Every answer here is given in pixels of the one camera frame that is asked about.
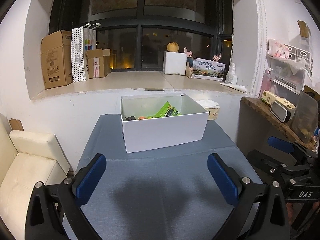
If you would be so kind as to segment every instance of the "snack bag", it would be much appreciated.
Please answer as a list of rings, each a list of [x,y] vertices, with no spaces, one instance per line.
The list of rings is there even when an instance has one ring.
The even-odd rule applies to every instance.
[[[168,117],[168,116],[176,116],[181,115],[177,109],[175,109],[169,102],[166,102],[164,106],[159,110],[158,113],[152,116],[148,116],[147,119],[150,118],[160,118],[160,117]]]

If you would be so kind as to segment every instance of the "table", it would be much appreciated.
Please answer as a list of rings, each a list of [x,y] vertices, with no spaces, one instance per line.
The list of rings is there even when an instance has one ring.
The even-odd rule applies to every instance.
[[[261,183],[215,121],[207,122],[200,141],[127,154],[120,115],[102,115],[77,170],[96,153],[106,156],[107,168],[82,211],[102,239],[211,240],[233,209],[207,169],[214,152],[239,176]],[[254,204],[243,233],[256,210]],[[76,239],[66,218],[63,225],[69,238]]]
[[[263,116],[269,123],[271,123],[279,132],[281,132],[290,142],[298,142],[309,150],[315,150],[315,147],[308,142],[303,143],[299,137],[291,130],[288,123],[281,123],[271,112],[270,106],[263,103],[259,98],[242,97],[241,104],[251,107],[258,114]]]

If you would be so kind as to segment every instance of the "cushion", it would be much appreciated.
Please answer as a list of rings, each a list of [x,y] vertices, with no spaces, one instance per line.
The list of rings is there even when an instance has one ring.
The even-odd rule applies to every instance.
[[[69,163],[54,134],[14,130],[10,138],[18,152],[57,160],[65,174],[68,173]]]
[[[35,183],[59,184],[65,177],[56,160],[18,153],[0,187],[0,216],[17,240],[24,240],[28,205]]]
[[[4,125],[0,121],[0,185],[17,153]]]

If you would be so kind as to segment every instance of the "open box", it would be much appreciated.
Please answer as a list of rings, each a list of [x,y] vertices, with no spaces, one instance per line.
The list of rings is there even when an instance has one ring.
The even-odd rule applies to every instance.
[[[169,102],[181,115],[127,121],[151,116]],[[127,153],[168,147],[202,139],[208,111],[183,93],[122,96],[121,118]]]

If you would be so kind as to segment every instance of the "window frame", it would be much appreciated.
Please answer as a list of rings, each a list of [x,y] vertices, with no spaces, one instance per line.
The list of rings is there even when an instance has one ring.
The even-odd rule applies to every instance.
[[[97,31],[121,28],[136,28],[135,37],[135,60],[134,68],[112,69],[118,71],[163,71],[163,68],[142,68],[141,47],[143,28],[160,28],[179,30],[189,33],[204,35],[210,38],[210,58],[219,55],[222,51],[222,39],[225,36],[232,37],[232,33],[224,33],[223,21],[223,0],[205,0],[205,23],[191,21],[182,18],[144,15],[145,0],[137,0],[135,16],[112,17],[94,21],[80,22],[84,15],[81,15],[81,6],[90,6],[90,0],[54,0],[49,23],[49,34],[58,30],[69,30],[78,28],[86,23],[94,24],[99,22],[101,26]]]

